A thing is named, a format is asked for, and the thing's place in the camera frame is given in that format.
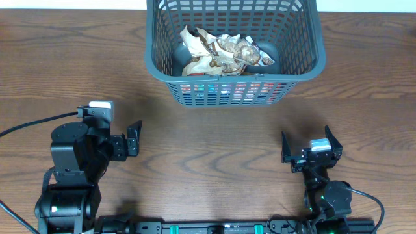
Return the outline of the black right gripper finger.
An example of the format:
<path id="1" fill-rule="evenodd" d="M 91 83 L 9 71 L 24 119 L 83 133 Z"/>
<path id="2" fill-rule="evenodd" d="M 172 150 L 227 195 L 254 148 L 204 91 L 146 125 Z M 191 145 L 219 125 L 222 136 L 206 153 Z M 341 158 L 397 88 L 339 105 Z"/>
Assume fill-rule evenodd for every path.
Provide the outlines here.
<path id="1" fill-rule="evenodd" d="M 282 159 L 291 159 L 292 153 L 290 145 L 287 141 L 287 137 L 285 135 L 285 132 L 281 132 L 281 139 L 282 139 L 282 149 L 281 149 L 281 158 Z"/>
<path id="2" fill-rule="evenodd" d="M 332 147 L 332 151 L 334 153 L 341 153 L 343 151 L 343 146 L 341 145 L 341 143 L 334 137 L 330 128 L 327 125 L 325 126 L 324 129 L 325 129 L 326 138 L 329 140 L 330 145 Z"/>

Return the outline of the colourful tissue pack box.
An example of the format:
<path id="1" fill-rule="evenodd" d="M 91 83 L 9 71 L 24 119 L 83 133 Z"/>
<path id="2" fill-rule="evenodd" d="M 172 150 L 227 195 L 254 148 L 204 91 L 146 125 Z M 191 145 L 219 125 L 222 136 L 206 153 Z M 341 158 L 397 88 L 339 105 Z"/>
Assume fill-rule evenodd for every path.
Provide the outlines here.
<path id="1" fill-rule="evenodd" d="M 271 102 L 283 88 L 281 83 L 208 83 L 181 84 L 180 94 L 186 105 L 236 105 Z"/>

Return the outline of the tan snack pouch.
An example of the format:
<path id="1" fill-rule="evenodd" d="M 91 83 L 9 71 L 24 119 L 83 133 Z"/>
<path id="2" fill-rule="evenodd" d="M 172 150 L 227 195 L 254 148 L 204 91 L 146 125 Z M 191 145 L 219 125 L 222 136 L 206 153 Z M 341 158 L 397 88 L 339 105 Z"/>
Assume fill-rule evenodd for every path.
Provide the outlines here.
<path id="1" fill-rule="evenodd" d="M 261 50 L 250 36 L 241 38 L 238 34 L 213 36 L 204 29 L 197 28 L 201 44 L 219 62 L 243 63 L 249 66 L 269 66 L 276 61 Z"/>
<path id="2" fill-rule="evenodd" d="M 222 63 L 211 56 L 191 57 L 183 68 L 182 76 L 238 76 L 244 71 L 245 67 L 244 63 Z"/>
<path id="3" fill-rule="evenodd" d="M 199 37 L 195 37 L 189 33 L 188 26 L 180 32 L 183 43 L 188 48 L 192 57 L 210 56 L 210 52 L 206 50 Z"/>

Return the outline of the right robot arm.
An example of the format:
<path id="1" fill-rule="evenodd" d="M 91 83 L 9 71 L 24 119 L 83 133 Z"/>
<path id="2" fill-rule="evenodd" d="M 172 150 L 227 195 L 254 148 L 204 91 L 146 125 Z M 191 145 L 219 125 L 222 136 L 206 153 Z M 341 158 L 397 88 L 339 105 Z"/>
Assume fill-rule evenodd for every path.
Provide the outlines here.
<path id="1" fill-rule="evenodd" d="M 285 133 L 281 134 L 281 161 L 290 164 L 291 172 L 303 175 L 305 206 L 311 211 L 310 217 L 296 224 L 297 233 L 350 233 L 346 223 L 346 215 L 351 213 L 350 185 L 328 176 L 341 158 L 343 146 L 328 126 L 324 130 L 325 137 L 310 141 L 299 155 L 291 153 Z"/>

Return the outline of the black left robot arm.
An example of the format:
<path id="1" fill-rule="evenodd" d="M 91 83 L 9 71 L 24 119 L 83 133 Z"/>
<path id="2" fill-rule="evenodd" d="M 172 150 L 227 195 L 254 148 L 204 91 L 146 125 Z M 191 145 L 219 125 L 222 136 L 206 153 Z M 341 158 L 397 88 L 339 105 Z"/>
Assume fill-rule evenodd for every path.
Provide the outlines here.
<path id="1" fill-rule="evenodd" d="M 101 202 L 99 180 L 112 161 L 139 153 L 140 120 L 126 134 L 111 134 L 112 107 L 80 106 L 78 121 L 51 133 L 54 166 L 44 174 L 35 206 L 40 233 L 85 233 L 94 228 Z"/>

